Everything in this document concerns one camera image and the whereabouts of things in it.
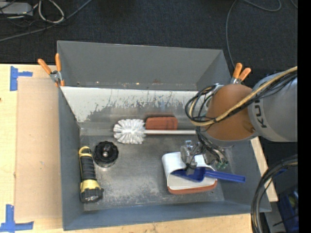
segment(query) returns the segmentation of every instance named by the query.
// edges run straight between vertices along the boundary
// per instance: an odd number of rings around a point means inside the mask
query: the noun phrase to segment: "gray bin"
[[[64,230],[250,213],[260,179],[250,142],[226,150],[227,170],[246,176],[246,183],[218,181],[211,191],[173,195],[161,157],[196,136],[153,135],[126,145],[112,132],[120,119],[149,116],[175,116],[179,129],[194,129],[185,103],[205,86],[230,81],[222,50],[58,41],[57,51],[66,82],[59,89]],[[119,157],[109,168],[95,165],[104,197],[83,204],[78,150],[105,140]],[[271,211],[266,197],[261,211]]]

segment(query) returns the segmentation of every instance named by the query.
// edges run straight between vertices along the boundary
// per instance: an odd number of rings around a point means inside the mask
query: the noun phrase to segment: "blue plastic scoop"
[[[173,175],[180,176],[185,179],[190,179],[197,182],[202,182],[205,176],[208,176],[210,178],[225,180],[225,181],[232,181],[232,182],[240,182],[245,183],[246,177],[242,175],[236,175],[231,173],[224,173],[224,172],[218,172],[211,169],[206,169],[203,167],[197,167],[194,170],[193,174],[187,175],[186,170],[179,169],[174,172],[172,172]]]

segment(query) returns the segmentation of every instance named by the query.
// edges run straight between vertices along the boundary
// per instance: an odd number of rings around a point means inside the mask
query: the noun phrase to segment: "black and yellow flashlight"
[[[93,156],[89,147],[80,148],[79,160],[82,179],[80,200],[83,203],[97,202],[103,197],[104,189],[97,182]]]

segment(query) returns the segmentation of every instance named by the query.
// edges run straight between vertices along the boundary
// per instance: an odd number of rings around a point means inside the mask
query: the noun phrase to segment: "bin floor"
[[[122,144],[113,137],[81,136],[82,146],[92,150],[102,141],[113,142],[119,156],[113,166],[95,164],[97,181],[104,188],[103,199],[85,204],[85,211],[151,204],[178,204],[224,200],[221,184],[197,194],[173,195],[168,192],[162,156],[177,152],[185,140],[196,142],[196,136],[146,136],[143,144]]]

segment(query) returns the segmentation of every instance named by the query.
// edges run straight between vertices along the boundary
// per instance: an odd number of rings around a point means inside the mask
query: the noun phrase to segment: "white brush head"
[[[122,119],[113,127],[114,137],[124,144],[142,144],[146,136],[141,119]]]

